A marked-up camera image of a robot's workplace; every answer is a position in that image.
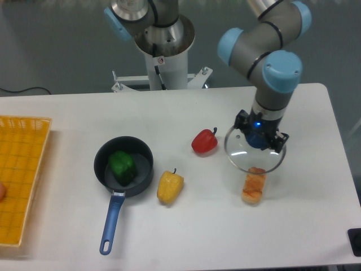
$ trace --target cable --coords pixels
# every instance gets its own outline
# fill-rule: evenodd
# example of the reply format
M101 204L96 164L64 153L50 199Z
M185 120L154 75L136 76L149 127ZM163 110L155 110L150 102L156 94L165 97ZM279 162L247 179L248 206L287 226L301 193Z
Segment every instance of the cable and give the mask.
M32 88L27 88L27 89L23 89L23 90L19 90L19 91L12 91L12 90L0 88L1 91L8 92L8 93L21 93L21 92L25 92L25 91L32 90L32 89L42 89L42 90L45 90L46 92L48 92L49 95L51 95L51 92L49 91L49 89L43 88L41 86L34 86Z

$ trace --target white table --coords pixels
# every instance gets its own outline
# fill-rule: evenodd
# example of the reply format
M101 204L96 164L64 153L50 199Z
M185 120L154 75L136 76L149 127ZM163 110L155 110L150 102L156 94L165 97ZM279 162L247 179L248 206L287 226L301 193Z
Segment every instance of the white table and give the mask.
M0 270L210 270L360 263L347 237L360 205L326 88L300 85L280 129L282 165L268 174L261 204L240 197L245 173L223 150L255 88L76 94L0 99L1 115L52 117L30 218L20 248L0 248ZM195 135L218 127L208 157ZM155 175L126 199L112 252L99 253L110 193L93 171L96 152L118 136L144 140ZM177 168L185 180L171 207L157 185Z

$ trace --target black object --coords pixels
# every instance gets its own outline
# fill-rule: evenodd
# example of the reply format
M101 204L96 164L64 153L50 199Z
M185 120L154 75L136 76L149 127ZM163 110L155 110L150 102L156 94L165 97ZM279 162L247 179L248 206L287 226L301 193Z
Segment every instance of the black object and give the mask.
M116 151L130 154L137 166L137 176L127 186L121 186L115 179L108 157ZM153 179L153 155L151 149L140 139L135 137L117 137L105 143L98 151L94 160L94 171L99 182L108 191L125 193L128 198L143 192Z
M251 110L248 114L241 110L236 116L234 128L241 130L251 147L261 150L270 148L279 154L289 138L289 135L279 132L280 122L281 118L264 120L262 113L255 114Z
M349 229L347 233L349 235L352 252L356 257L361 257L361 229Z
M1 91L8 92L8 93L14 93L14 94L25 92L25 91L32 90L32 89L42 89L42 90L45 90L46 92L48 92L49 95L51 95L51 92L49 91L49 89L43 88L42 86L33 86L32 88L27 88L27 89L18 90L18 91L0 88Z
M122 186L117 182L111 168L108 166L108 157L116 151L124 151L130 154L137 168L137 175L127 186ZM108 255L112 250L119 211L125 198L138 195L152 182L154 174L153 155L147 144L140 139L117 137L108 141L99 149L94 160L94 171L99 182L113 193L109 202L99 249L102 255Z

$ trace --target frying pan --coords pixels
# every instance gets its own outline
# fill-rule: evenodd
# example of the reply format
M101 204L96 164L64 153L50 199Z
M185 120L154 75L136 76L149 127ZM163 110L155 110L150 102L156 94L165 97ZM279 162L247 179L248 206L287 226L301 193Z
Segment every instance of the frying pan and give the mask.
M130 154L137 167L137 175L127 186L121 186L116 181L108 166L109 156L116 151ZM99 182L112 193L99 249L102 255L108 255L112 250L119 211L125 198L138 195L152 182L153 155L147 144L140 139L129 136L117 137L99 149L94 160L94 171Z

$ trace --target metal stand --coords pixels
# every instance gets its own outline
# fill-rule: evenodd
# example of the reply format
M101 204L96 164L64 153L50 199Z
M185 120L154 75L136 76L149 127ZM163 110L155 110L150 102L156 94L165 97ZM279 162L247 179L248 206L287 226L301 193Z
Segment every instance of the metal stand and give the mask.
M203 67L199 73L188 74L188 89L202 89L208 88L206 84L208 77L212 74L213 70L208 67ZM117 77L113 71L114 85L112 86L113 92L130 92L138 91L132 87L137 86L141 89L149 88L148 76L124 76Z

